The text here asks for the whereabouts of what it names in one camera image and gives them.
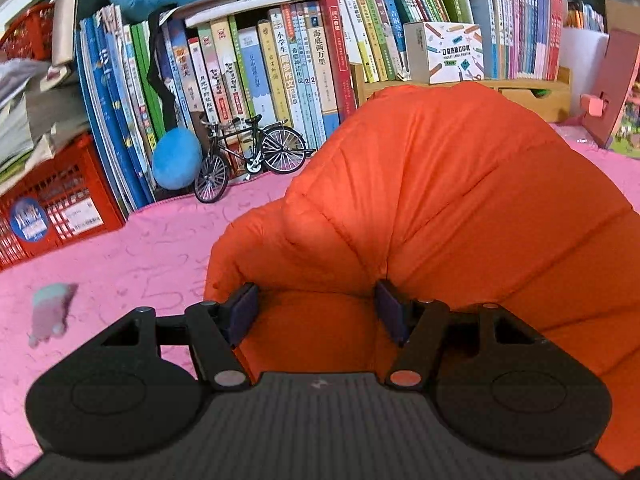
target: round blue sticker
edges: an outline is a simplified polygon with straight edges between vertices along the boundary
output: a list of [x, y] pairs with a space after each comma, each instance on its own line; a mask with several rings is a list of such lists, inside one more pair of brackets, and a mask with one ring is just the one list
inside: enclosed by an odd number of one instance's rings
[[33, 198], [21, 198], [11, 209], [12, 231], [25, 242], [42, 240], [49, 229], [47, 214]]

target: wooden drawer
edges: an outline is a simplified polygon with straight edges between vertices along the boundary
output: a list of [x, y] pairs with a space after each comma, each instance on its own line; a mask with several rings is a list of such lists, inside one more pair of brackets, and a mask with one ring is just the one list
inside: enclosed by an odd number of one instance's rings
[[500, 88], [499, 91], [509, 101], [537, 113], [547, 123], [559, 123], [569, 118], [571, 92], [568, 88], [549, 90], [542, 96], [525, 88]]

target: gray ribbed surface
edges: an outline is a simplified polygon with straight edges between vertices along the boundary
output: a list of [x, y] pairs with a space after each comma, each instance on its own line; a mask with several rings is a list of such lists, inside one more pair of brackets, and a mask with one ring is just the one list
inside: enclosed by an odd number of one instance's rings
[[22, 480], [610, 480], [594, 456], [501, 460], [452, 436], [423, 397], [372, 374], [265, 374], [217, 397], [193, 431], [127, 463], [47, 455]]

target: blue ball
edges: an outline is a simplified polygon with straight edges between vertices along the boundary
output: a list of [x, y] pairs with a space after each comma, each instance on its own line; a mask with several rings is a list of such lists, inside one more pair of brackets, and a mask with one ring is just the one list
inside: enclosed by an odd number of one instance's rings
[[202, 148], [198, 137], [186, 128], [174, 128], [158, 141], [151, 169], [159, 186], [176, 190], [191, 184], [200, 170]]

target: wooden shelf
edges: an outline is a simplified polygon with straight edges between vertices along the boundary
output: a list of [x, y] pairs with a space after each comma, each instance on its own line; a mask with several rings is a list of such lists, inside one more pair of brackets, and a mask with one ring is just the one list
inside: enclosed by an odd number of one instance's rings
[[[360, 64], [351, 65], [356, 102], [363, 105], [375, 92], [400, 85], [450, 87], [459, 83], [440, 83], [430, 85], [415, 81], [384, 81], [365, 83], [364, 70]], [[478, 83], [493, 88], [510, 101], [513, 101], [537, 113], [545, 121], [553, 123], [569, 118], [571, 104], [571, 73], [569, 69], [560, 67], [556, 81], [542, 81], [537, 79], [484, 79]], [[544, 96], [535, 95], [533, 90], [549, 90]]]

